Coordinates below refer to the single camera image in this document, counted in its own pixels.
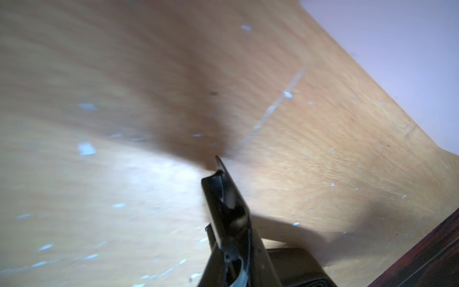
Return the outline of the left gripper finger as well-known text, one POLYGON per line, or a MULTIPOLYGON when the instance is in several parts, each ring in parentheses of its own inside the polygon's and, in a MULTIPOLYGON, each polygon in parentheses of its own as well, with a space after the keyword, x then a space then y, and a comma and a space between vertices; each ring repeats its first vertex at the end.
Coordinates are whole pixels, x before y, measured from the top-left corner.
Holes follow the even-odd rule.
POLYGON ((222 160, 202 179, 210 214, 206 233, 211 248, 201 287, 279 287, 281 282, 261 237, 252 227, 248 205, 222 160))

